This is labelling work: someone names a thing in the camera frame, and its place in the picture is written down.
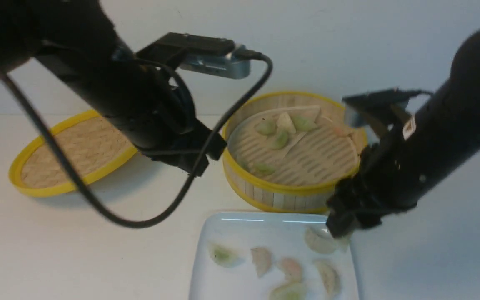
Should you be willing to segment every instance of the dumpling wrapper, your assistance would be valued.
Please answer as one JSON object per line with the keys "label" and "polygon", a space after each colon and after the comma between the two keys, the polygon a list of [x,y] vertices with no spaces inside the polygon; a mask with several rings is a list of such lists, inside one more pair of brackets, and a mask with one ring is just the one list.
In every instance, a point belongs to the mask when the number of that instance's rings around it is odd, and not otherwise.
{"label": "dumpling wrapper", "polygon": [[208,244],[208,254],[216,264],[224,268],[234,267],[240,261],[234,251],[215,243]]}
{"label": "dumpling wrapper", "polygon": [[338,272],[327,260],[315,260],[314,265],[327,292],[327,300],[333,300],[342,289]]}
{"label": "dumpling wrapper", "polygon": [[272,253],[266,247],[254,247],[251,249],[251,256],[253,257],[257,276],[261,278],[272,267]]}
{"label": "dumpling wrapper", "polygon": [[284,279],[289,282],[303,281],[303,267],[293,258],[285,257],[277,263],[277,267],[284,273]]}
{"label": "dumpling wrapper", "polygon": [[297,133],[294,122],[292,122],[292,118],[290,118],[290,115],[287,112],[283,112],[279,115],[279,118],[277,118],[277,127],[279,129],[285,129],[292,135]]}
{"label": "dumpling wrapper", "polygon": [[274,289],[269,300],[305,300],[307,286],[301,282],[288,283]]}

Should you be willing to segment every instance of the white rectangular plate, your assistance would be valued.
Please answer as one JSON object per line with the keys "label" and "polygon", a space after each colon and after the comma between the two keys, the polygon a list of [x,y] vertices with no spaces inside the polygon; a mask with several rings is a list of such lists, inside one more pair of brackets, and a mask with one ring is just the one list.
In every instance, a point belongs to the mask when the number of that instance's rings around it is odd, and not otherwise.
{"label": "white rectangular plate", "polygon": [[[329,260],[340,275],[342,292],[335,300],[358,300],[351,249],[323,255],[310,250],[303,240],[307,226],[325,228],[326,219],[321,215],[271,212],[223,212],[209,217],[197,246],[189,299],[267,300],[273,289],[285,283],[284,274],[275,265],[257,278],[251,248],[267,247],[274,262],[290,257],[303,266],[307,300],[326,299],[320,275],[312,263],[319,258]],[[218,266],[210,258],[208,242],[236,251],[243,262],[233,268]]]}

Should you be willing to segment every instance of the bamboo steamer basket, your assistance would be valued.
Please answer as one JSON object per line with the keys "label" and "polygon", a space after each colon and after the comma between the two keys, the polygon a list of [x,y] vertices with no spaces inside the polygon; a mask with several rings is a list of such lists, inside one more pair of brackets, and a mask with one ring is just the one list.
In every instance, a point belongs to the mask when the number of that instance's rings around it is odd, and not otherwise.
{"label": "bamboo steamer basket", "polygon": [[[264,146],[267,137],[254,127],[262,117],[275,119],[287,110],[290,115],[319,110],[315,116],[318,128],[298,142],[292,135],[283,150],[269,150]],[[358,171],[360,152],[368,142],[363,129],[346,127],[348,135],[338,134],[335,129],[343,128],[343,115],[341,104],[311,93],[278,92],[250,100],[223,129],[228,141],[223,154],[225,178],[242,199],[261,210],[324,213],[335,184]],[[274,173],[253,171],[253,161],[267,159],[278,160]]]}

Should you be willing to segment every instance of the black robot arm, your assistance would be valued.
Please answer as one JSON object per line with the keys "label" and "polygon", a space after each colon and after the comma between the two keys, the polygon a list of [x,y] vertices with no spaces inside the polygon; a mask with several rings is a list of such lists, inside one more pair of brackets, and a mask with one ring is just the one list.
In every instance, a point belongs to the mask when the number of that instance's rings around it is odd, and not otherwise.
{"label": "black robot arm", "polygon": [[[395,97],[382,104],[400,112],[393,104],[403,94],[385,91],[344,102],[379,128],[386,124],[379,120],[384,114],[371,109],[376,98]],[[358,173],[341,180],[328,200],[326,224],[334,237],[372,228],[385,215],[415,207],[421,196],[480,150],[480,31],[459,48],[450,78],[416,114],[390,123],[390,130],[376,131],[383,134],[379,143],[362,152]]]}
{"label": "black robot arm", "polygon": [[[149,220],[125,220],[95,197],[6,74],[32,57],[124,133],[143,155],[189,172],[164,212]],[[264,74],[212,130],[207,128],[196,118],[190,92],[175,69],[240,79],[249,75],[250,60],[264,61]],[[221,127],[263,86],[272,67],[269,57],[232,40],[188,34],[166,34],[135,54],[118,37],[98,0],[0,0],[0,79],[88,203],[103,217],[128,228],[154,226],[175,211],[194,178],[206,169],[207,155],[217,160],[225,149]],[[170,78],[177,87],[170,87]]]}

